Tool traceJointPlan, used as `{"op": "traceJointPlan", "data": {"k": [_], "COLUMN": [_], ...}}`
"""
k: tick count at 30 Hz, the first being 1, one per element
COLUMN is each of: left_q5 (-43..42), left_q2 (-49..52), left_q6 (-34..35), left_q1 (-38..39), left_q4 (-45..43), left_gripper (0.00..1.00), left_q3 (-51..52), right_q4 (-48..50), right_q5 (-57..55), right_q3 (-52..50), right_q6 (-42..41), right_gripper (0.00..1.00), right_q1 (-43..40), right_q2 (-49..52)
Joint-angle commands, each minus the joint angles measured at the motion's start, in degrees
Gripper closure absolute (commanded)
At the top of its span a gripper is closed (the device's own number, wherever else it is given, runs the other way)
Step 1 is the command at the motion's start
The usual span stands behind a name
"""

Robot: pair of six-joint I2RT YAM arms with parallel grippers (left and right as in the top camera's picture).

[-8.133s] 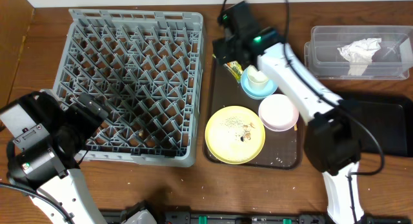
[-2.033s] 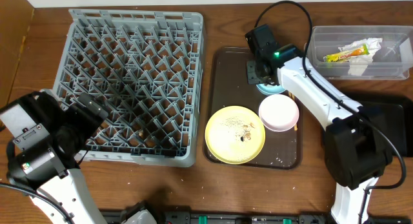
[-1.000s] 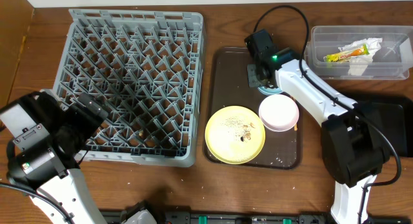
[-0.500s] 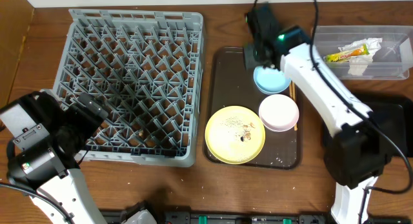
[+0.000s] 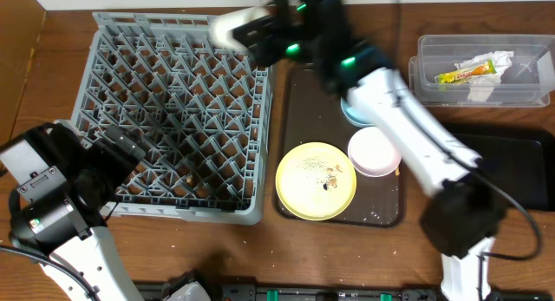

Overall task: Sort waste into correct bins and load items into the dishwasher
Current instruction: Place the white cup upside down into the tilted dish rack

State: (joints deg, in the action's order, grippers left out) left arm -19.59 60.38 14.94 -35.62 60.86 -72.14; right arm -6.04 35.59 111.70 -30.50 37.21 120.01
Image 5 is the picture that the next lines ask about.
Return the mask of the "cream white cup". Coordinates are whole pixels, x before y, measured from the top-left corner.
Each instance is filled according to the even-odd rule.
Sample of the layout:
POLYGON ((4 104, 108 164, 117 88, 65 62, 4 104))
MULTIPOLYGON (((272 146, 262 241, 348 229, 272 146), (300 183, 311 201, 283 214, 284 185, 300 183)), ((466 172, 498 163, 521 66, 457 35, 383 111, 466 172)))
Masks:
POLYGON ((236 10, 221 16, 216 16, 209 23, 209 37, 213 45, 234 51, 247 51, 245 45, 241 44, 233 35, 232 31, 242 25, 255 21, 270 12, 263 7, 251 7, 236 10))

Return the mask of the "white paper napkin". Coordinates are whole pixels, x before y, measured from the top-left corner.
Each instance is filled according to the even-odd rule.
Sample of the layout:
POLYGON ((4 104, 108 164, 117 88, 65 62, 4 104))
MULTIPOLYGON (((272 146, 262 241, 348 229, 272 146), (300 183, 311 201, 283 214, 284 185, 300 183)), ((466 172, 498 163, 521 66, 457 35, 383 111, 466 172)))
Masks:
POLYGON ((501 84, 501 76, 512 66, 513 55, 513 51, 494 51, 456 63, 454 66, 457 69, 466 69, 491 60, 496 70, 494 74, 473 76, 471 78, 468 82, 470 91, 467 100, 472 102, 487 101, 493 90, 501 84))

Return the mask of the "yellow green snack wrapper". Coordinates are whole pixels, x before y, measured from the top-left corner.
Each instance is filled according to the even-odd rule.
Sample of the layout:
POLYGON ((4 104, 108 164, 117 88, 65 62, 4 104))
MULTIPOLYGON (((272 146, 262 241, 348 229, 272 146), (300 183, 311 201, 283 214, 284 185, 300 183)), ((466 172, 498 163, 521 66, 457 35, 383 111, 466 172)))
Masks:
POLYGON ((442 73, 437 75, 434 79, 439 84, 456 84, 468 82, 474 76, 495 74, 496 68, 491 59, 484 62, 476 63, 470 67, 457 69, 455 71, 442 73))

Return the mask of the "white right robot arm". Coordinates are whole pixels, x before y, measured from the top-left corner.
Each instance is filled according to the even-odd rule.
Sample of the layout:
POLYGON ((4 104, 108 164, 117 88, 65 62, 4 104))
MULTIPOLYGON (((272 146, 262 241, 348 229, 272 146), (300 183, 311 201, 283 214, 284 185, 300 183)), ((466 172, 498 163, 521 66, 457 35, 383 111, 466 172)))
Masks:
POLYGON ((480 156, 454 138, 411 94, 394 64, 356 36, 341 0, 272 0, 222 16, 214 36, 270 66, 312 64, 324 87, 377 126, 400 152, 430 201, 421 228, 441 253, 449 300, 485 300, 488 258, 506 208, 480 176, 480 156))

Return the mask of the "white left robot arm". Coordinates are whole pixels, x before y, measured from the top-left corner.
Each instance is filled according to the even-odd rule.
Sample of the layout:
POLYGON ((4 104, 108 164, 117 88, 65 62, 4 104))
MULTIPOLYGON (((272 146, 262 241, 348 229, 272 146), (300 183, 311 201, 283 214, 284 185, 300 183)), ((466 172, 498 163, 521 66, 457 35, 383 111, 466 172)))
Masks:
POLYGON ((72 300, 140 300, 101 209, 145 156, 116 126, 90 147, 66 122, 45 123, 1 146, 16 180, 7 252, 37 262, 72 300))

